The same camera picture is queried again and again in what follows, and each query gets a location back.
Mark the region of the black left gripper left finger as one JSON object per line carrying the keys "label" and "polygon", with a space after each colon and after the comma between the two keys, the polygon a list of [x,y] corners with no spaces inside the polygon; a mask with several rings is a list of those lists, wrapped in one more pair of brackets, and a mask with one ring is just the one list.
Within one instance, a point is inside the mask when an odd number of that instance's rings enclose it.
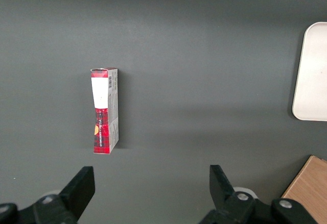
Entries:
{"label": "black left gripper left finger", "polygon": [[22,210],[15,203],[1,204],[1,223],[77,223],[95,189],[94,168],[84,166],[58,194],[47,194]]}

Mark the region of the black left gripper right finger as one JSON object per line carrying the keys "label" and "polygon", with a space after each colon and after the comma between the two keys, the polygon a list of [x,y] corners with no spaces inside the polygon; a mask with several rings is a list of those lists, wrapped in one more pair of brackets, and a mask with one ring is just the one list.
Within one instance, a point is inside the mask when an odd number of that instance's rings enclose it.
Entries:
{"label": "black left gripper right finger", "polygon": [[209,168],[209,190],[215,209],[200,223],[317,223],[295,200],[277,198],[268,205],[245,191],[235,191],[220,165]]}

